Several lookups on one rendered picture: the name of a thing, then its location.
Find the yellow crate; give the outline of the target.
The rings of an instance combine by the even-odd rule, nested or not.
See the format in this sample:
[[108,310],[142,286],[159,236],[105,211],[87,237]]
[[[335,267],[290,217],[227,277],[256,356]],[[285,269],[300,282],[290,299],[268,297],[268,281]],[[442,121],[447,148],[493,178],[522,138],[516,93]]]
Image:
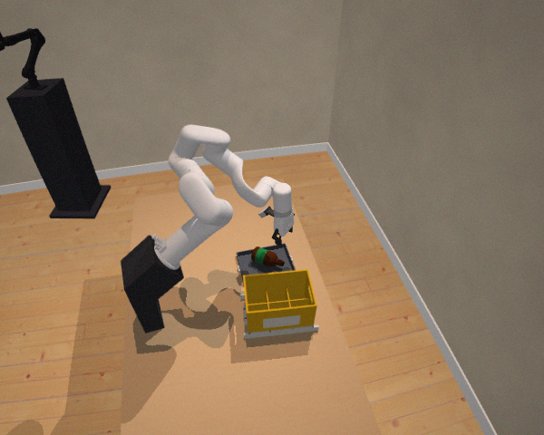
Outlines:
[[250,333],[314,325],[317,304],[308,269],[252,275],[244,288]]

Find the brown glass bottle with green label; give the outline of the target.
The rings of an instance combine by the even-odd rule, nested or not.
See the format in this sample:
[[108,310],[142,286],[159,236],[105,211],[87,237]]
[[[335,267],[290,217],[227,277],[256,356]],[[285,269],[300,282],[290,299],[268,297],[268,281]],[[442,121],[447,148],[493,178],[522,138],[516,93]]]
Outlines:
[[269,266],[269,267],[275,266],[275,265],[281,266],[283,262],[283,260],[280,260],[277,258],[276,253],[266,250],[259,246],[254,248],[251,255],[251,259],[252,261],[260,263],[261,265]]

